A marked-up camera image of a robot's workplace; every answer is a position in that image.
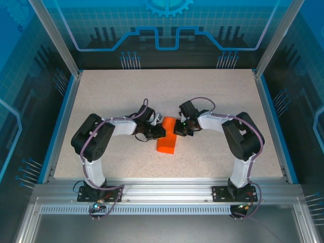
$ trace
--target metal bar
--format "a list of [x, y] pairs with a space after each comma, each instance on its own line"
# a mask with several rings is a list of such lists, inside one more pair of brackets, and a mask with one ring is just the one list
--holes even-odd
[[285, 15], [283, 16], [276, 32], [274, 33], [267, 49], [265, 50], [257, 68], [256, 75], [257, 77], [261, 77], [265, 68], [268, 66], [271, 58], [273, 57], [275, 51], [280, 45], [282, 39], [286, 35], [291, 23], [294, 21], [296, 15], [299, 12], [299, 9], [303, 5], [304, 0], [293, 0], [289, 5]]
[[289, 159], [289, 158], [286, 158], [285, 151], [282, 147], [283, 144], [281, 143], [281, 140], [279, 137], [279, 132], [275, 125], [274, 117], [272, 115], [271, 108], [270, 108], [270, 103], [269, 103], [270, 101], [267, 99], [266, 84], [265, 85], [262, 84], [261, 77], [255, 77], [255, 82], [257, 85], [257, 89], [259, 91], [263, 110], [264, 110], [266, 119], [268, 121], [269, 130], [270, 130], [270, 133], [271, 133], [271, 136], [273, 139], [274, 148], [277, 152], [279, 163], [281, 166], [284, 167], [284, 169], [286, 171], [287, 180], [289, 181], [289, 183], [298, 183], [297, 177], [294, 174], [294, 172], [292, 172], [292, 173], [289, 172], [289, 166], [288, 166], [288, 162], [287, 162], [287, 159]]
[[[299, 197], [303, 197], [300, 185], [282, 184], [281, 181], [273, 184], [267, 181], [258, 181], [262, 189], [263, 205], [291, 205], [299, 203]], [[213, 202], [211, 187], [214, 185], [226, 186], [227, 179], [224, 180], [202, 180], [198, 181], [151, 181], [146, 182], [136, 180], [116, 180], [108, 181], [108, 185], [125, 184], [122, 201], [123, 204], [181, 204], [181, 205], [239, 205], [241, 202]], [[71, 204], [76, 201], [77, 194], [71, 189], [74, 185], [72, 181], [61, 181], [60, 184], [49, 183], [46, 185], [35, 185], [31, 196], [31, 203], [36, 200], [40, 204]]]
[[48, 35], [50, 36], [56, 49], [60, 53], [67, 68], [70, 70], [71, 74], [74, 77], [78, 77], [79, 69], [78, 69], [73, 57], [71, 56], [66, 44], [64, 43], [64, 40], [63, 40], [59, 30], [55, 26], [50, 13], [47, 11], [44, 3], [41, 0], [29, 0], [29, 3], [33, 7], [39, 20], [43, 24], [46, 32], [48, 33]]
[[316, 232], [312, 217], [308, 210], [307, 205], [294, 204], [294, 210], [296, 218], [299, 224], [300, 232], [304, 242], [307, 243], [319, 243], [319, 236]]
[[74, 100], [76, 97], [76, 92], [80, 83], [80, 78], [81, 75], [79, 76], [79, 78], [74, 78], [74, 80], [72, 81], [71, 84], [71, 90], [69, 92], [69, 95], [67, 97], [67, 101], [66, 101], [66, 106], [65, 109], [63, 111], [63, 115], [62, 115], [62, 119], [61, 119], [61, 123], [59, 125], [58, 128], [58, 133], [57, 136], [55, 138], [54, 141], [54, 145], [53, 145], [53, 152], [51, 152], [51, 154], [49, 155], [49, 164], [46, 165], [46, 167], [42, 169], [42, 171], [45, 171], [45, 176], [41, 177], [39, 179], [39, 183], [46, 183], [47, 179], [48, 179], [48, 175], [50, 174], [50, 170], [51, 167], [57, 162], [58, 160], [58, 156], [60, 154], [60, 150], [62, 147], [62, 143], [63, 143], [63, 139], [64, 139], [64, 135], [65, 135], [65, 131], [67, 129], [67, 124], [72, 112], [72, 107], [74, 104]]
[[41, 210], [41, 205], [29, 204], [23, 219], [22, 225], [20, 227], [16, 243], [29, 243], [33, 241], [33, 237], [36, 231], [39, 212]]

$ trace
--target speckled white tabletop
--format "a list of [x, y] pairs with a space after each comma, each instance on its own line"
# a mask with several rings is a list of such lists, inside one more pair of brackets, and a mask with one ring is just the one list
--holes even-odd
[[[70, 141], [91, 113], [117, 117], [137, 112], [143, 99], [163, 116], [178, 117], [179, 105], [205, 96], [217, 105], [215, 112], [247, 112], [265, 138], [264, 151], [252, 169], [252, 177], [282, 177], [269, 127], [252, 71], [191, 70], [86, 70], [72, 109], [54, 177], [83, 178], [80, 158]], [[194, 105], [210, 109], [208, 101]], [[193, 137], [177, 137], [175, 154], [159, 153], [156, 141], [138, 142], [134, 136], [113, 137], [102, 156], [108, 178], [215, 178], [229, 177], [233, 168], [223, 134], [202, 130]]]

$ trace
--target orange block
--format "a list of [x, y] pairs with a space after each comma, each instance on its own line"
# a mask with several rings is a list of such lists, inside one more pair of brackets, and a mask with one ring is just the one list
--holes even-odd
[[157, 151], [161, 153], [174, 154], [176, 147], [177, 135], [173, 133], [176, 118], [164, 117], [162, 127], [166, 130], [166, 137], [157, 140]]

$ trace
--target white robotic arm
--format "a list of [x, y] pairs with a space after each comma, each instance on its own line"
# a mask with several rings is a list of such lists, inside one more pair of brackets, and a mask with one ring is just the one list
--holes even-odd
[[225, 134], [233, 155], [234, 168], [228, 180], [228, 192], [233, 199], [249, 189], [249, 169], [252, 158], [261, 149], [264, 138], [250, 116], [241, 112], [237, 116], [216, 115], [208, 110], [198, 111], [191, 101], [179, 106], [181, 120], [177, 120], [174, 133], [180, 136], [193, 136], [194, 132], [211, 129]]
[[166, 132], [161, 126], [162, 116], [155, 114], [155, 111], [143, 105], [141, 109], [132, 116], [123, 118], [112, 118], [104, 123], [100, 129], [96, 129], [104, 119], [96, 114], [91, 114], [84, 121], [71, 140], [71, 145], [75, 152], [80, 155], [82, 148], [93, 132], [96, 134], [86, 146], [83, 157], [87, 178], [85, 182], [88, 186], [98, 189], [105, 187], [105, 176], [102, 172], [101, 156], [104, 153], [111, 137], [118, 135], [136, 135], [142, 133], [147, 140], [165, 137]]
[[[136, 122], [133, 120], [111, 120], [109, 123], [114, 125], [114, 130], [111, 134], [112, 137], [118, 135], [132, 135], [137, 126]], [[102, 172], [101, 157], [92, 162], [86, 160], [85, 163], [89, 180], [92, 181], [97, 187], [101, 187], [106, 181], [106, 178]], [[87, 184], [93, 187], [93, 185], [89, 183], [89, 180], [86, 178]]]
[[[201, 114], [198, 117], [198, 123], [202, 129], [211, 129], [217, 132], [224, 133], [222, 124], [227, 122], [228, 120], [232, 120], [230, 118], [222, 118], [212, 116], [209, 111]], [[247, 161], [243, 159], [234, 159], [234, 168], [232, 175], [230, 177], [230, 181], [237, 187], [241, 188], [248, 184], [248, 170], [251, 163], [252, 156], [249, 157]]]

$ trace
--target black mounting bracket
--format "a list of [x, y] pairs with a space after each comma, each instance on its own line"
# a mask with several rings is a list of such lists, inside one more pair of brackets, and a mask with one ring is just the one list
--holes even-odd
[[212, 196], [214, 203], [250, 203], [258, 201], [257, 192], [254, 186], [249, 186], [246, 190], [238, 194], [236, 198], [228, 191], [228, 186], [212, 186]]
[[[114, 186], [102, 186], [102, 187], [111, 188]], [[121, 188], [115, 190], [103, 191], [103, 190], [92, 188], [88, 184], [84, 183], [84, 186], [81, 186], [79, 188], [79, 192], [76, 200], [78, 202], [95, 203], [96, 201], [104, 198], [105, 202], [115, 202], [120, 191]], [[122, 200], [122, 196], [123, 195], [119, 197], [117, 202], [120, 202]]]

